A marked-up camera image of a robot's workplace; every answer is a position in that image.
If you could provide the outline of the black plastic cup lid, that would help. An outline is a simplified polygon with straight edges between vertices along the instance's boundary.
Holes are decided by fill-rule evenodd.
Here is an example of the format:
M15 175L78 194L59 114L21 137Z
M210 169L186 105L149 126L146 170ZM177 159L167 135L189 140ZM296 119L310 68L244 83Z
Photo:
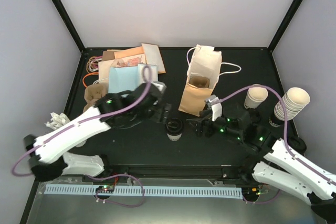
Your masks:
M169 134L180 134L183 132L184 123L179 118L169 118L165 123L165 130Z

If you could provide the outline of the single white paper cup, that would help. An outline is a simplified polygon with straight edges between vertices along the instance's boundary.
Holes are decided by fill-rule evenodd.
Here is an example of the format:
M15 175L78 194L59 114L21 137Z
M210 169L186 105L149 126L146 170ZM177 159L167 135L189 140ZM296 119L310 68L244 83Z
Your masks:
M168 138L171 141L178 141L181 138L182 133L180 133L180 134L170 134L170 133L167 133L167 136L168 136Z

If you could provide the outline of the brown paper takeout bag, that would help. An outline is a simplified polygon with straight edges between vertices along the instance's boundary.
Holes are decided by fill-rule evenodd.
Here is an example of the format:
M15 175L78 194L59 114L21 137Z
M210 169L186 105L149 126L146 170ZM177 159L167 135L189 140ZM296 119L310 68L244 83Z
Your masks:
M186 54L188 70L179 111L199 116L220 76L238 73L239 65L223 62L222 53L212 46L196 45Z

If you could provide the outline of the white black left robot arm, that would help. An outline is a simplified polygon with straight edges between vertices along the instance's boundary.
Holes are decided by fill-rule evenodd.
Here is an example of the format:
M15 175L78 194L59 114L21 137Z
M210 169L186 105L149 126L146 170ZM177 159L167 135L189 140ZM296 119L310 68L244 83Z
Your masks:
M43 136L26 136L32 174L40 182L61 175L88 175L108 181L113 169L102 154L84 156L70 153L70 149L110 129L129 129L147 119L164 123L171 108L162 102L165 89L163 82L154 81L133 91L108 93L61 128Z

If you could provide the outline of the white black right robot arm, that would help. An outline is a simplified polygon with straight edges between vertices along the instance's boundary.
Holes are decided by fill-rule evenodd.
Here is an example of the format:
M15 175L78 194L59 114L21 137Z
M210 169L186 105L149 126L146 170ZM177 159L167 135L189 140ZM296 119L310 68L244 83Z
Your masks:
M196 135L219 133L251 155L238 171L243 183L255 180L276 187L304 201L324 220L335 222L335 175L287 146L268 128L253 123L247 110L239 105L216 104L187 122Z

